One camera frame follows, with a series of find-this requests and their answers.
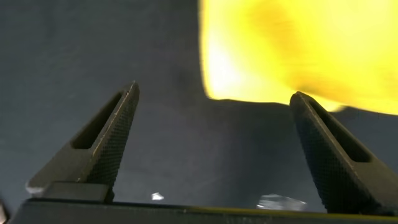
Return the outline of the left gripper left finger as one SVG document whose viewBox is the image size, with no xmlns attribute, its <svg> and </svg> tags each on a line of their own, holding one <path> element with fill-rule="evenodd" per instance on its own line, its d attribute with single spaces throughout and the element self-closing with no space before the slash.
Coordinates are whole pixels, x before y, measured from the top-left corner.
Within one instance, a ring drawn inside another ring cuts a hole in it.
<svg viewBox="0 0 398 224">
<path fill-rule="evenodd" d="M 82 127 L 25 185 L 33 197 L 52 183 L 113 187 L 139 102 L 139 85 L 128 83 Z"/>
</svg>

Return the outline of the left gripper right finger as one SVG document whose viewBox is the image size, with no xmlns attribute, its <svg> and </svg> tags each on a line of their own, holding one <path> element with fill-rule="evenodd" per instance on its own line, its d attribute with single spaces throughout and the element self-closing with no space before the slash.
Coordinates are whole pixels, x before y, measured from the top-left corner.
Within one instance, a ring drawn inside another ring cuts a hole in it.
<svg viewBox="0 0 398 224">
<path fill-rule="evenodd" d="M 397 215 L 397 174 L 315 99 L 292 95 L 302 149 L 329 213 Z"/>
</svg>

